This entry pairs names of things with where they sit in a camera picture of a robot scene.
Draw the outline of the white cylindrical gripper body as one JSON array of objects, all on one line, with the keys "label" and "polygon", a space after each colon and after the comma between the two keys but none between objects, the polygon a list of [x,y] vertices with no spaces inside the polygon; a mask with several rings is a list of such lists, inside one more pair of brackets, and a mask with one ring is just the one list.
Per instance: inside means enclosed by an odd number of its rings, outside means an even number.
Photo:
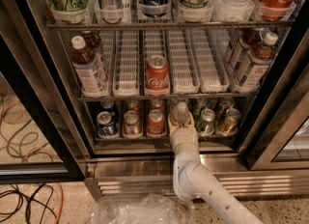
[{"label": "white cylindrical gripper body", "polygon": [[189,127],[177,128],[170,136],[170,143],[178,163],[200,160],[198,134],[195,130]]}]

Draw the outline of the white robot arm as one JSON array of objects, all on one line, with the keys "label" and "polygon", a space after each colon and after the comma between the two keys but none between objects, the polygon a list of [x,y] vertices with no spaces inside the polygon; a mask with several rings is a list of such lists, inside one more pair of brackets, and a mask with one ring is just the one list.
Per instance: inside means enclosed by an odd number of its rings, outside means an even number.
[{"label": "white robot arm", "polygon": [[176,195],[184,201],[203,199],[226,224],[264,224],[202,163],[194,126],[181,126],[172,119],[172,115],[168,116],[168,125],[175,156],[173,188]]}]

